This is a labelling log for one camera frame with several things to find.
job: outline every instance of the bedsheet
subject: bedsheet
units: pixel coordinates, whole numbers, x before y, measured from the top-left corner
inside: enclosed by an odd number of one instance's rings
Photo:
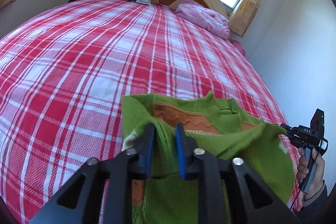
[[[286,122],[229,41],[167,7],[78,0],[37,15],[0,41],[1,197],[28,223],[89,157],[115,157],[122,95],[192,99],[210,90],[266,122]],[[295,170],[297,150],[281,140]],[[288,204],[297,193],[295,185]]]

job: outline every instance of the green garment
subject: green garment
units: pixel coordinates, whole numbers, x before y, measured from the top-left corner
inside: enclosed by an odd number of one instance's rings
[[[197,223],[198,182],[179,178],[174,121],[163,121],[159,117],[161,106],[169,110],[163,117],[178,121],[179,117],[173,117],[170,112],[181,116],[186,135],[193,137],[199,147],[220,159],[243,158],[284,203],[289,200],[294,173],[292,161],[279,147],[278,135],[286,134],[280,126],[249,115],[234,99],[216,99],[212,92],[194,100],[157,94],[124,96],[124,137],[142,135],[149,122],[157,129],[151,178],[145,182],[143,200],[133,204],[133,223]],[[216,133],[186,129],[189,119],[185,116],[188,115],[196,123],[204,117],[212,126],[210,132]]]

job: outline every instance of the sweater sleeve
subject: sweater sleeve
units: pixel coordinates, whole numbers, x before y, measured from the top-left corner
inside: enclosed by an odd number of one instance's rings
[[[324,184],[315,196],[303,202],[303,208],[295,213],[296,217],[303,224],[311,223],[314,218],[320,214],[327,198],[327,186]]]

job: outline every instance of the silver screw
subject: silver screw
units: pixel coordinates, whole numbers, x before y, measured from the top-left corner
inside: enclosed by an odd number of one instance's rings
[[[129,148],[126,150],[127,155],[134,155],[137,153],[137,150],[135,148]]]
[[[242,165],[244,163],[244,160],[242,158],[234,158],[232,160],[232,162],[233,162],[234,165],[238,165],[239,166],[239,165]]]
[[[194,149],[194,154],[195,155],[203,155],[205,153],[205,150],[202,148],[195,148]]]
[[[99,162],[99,160],[97,159],[97,158],[89,158],[88,160],[87,160],[87,164],[88,165],[95,165],[95,164],[97,164]]]

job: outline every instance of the gray handle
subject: gray handle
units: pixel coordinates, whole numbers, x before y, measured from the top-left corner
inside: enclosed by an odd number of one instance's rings
[[[311,150],[309,148],[305,148],[304,150],[304,157],[308,160],[308,169],[310,172],[307,174],[307,176],[302,180],[299,180],[299,189],[304,192],[305,194],[308,194],[309,188],[311,186],[311,183],[314,179],[315,171],[316,171],[316,163],[314,162],[312,156],[311,156]]]

